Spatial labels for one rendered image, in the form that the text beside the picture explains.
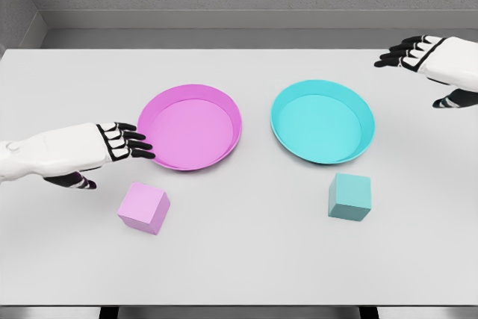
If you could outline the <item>cyan block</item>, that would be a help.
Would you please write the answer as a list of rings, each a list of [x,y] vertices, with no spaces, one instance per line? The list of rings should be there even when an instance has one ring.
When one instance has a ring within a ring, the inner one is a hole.
[[[370,177],[336,173],[329,186],[328,215],[359,222],[371,209]]]

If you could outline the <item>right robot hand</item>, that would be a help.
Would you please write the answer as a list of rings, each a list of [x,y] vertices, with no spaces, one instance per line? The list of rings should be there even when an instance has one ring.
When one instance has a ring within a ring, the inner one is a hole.
[[[478,105],[478,43],[459,37],[418,35],[389,48],[374,63],[377,68],[401,67],[430,81],[454,86],[433,102],[434,108],[469,108]]]

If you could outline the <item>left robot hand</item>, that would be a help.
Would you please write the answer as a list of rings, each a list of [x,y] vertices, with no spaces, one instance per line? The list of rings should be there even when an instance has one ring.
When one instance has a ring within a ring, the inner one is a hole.
[[[128,158],[155,157],[146,136],[128,123],[85,123],[44,132],[40,139],[45,152],[38,173],[64,188],[94,190],[96,183],[85,171]]]

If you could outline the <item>pink block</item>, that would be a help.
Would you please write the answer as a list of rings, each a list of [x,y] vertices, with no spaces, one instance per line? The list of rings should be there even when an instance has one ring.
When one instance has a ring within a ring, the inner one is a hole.
[[[169,208],[170,199],[165,191],[133,182],[117,211],[117,216],[133,229],[157,235]]]

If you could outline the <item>pink plate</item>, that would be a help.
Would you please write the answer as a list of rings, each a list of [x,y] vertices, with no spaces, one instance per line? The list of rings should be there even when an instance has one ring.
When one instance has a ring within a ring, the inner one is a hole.
[[[151,99],[137,129],[153,146],[153,161],[173,170],[200,170],[237,145],[242,116],[226,93],[204,84],[171,87]]]

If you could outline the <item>cyan plate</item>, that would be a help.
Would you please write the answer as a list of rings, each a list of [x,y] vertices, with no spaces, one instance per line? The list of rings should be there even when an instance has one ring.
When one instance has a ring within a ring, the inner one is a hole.
[[[300,81],[274,99],[270,123],[277,140],[295,156],[316,164],[342,164],[362,155],[376,124],[369,105],[342,84]]]

